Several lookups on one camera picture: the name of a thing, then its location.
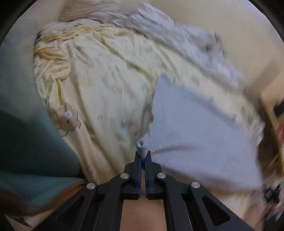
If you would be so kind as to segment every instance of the beige wall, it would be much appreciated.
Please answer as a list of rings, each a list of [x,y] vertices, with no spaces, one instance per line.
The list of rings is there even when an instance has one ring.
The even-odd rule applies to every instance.
[[[22,18],[38,19],[39,28],[59,18],[66,0],[38,0]],[[130,11],[143,0],[121,0]],[[260,91],[284,76],[284,44],[278,33],[248,0],[147,0],[182,23],[212,29],[220,35],[228,59],[247,80],[247,96],[256,105]]]

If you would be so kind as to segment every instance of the crumpled cloth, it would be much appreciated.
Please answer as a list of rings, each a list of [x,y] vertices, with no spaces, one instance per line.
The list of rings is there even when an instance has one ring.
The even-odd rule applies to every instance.
[[[221,40],[214,32],[174,22],[149,3],[140,4],[131,14],[93,12],[87,18],[138,31],[173,48],[225,86],[238,90],[245,88],[242,74],[226,60]]]

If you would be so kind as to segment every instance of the cartoon bear print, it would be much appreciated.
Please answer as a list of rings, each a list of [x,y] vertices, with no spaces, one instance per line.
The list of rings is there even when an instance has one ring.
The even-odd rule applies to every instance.
[[[78,113],[73,110],[70,104],[66,103],[56,110],[59,127],[57,131],[61,136],[67,136],[69,131],[74,131],[81,127],[81,122],[78,119]]]

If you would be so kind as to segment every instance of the wooden furniture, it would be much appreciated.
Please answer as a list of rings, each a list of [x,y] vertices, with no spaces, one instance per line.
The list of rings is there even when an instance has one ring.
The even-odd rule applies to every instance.
[[[273,145],[277,151],[277,154],[273,157],[266,168],[276,166],[278,173],[284,176],[284,152],[283,143],[279,139],[279,124],[284,124],[284,116],[276,117],[273,108],[274,105],[282,101],[284,98],[284,77],[276,78],[269,84],[260,95],[260,102],[265,112],[266,118],[263,118],[266,122],[266,132],[264,136],[271,136]]]

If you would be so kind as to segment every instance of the green fabric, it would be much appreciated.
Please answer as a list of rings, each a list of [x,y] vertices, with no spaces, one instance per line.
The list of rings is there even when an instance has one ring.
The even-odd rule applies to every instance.
[[[34,20],[17,21],[0,47],[0,170],[78,177],[80,163],[57,134],[33,72]]]
[[[81,181],[83,179],[73,177],[20,175],[0,171],[0,188],[19,196],[30,212],[42,208],[63,190]]]

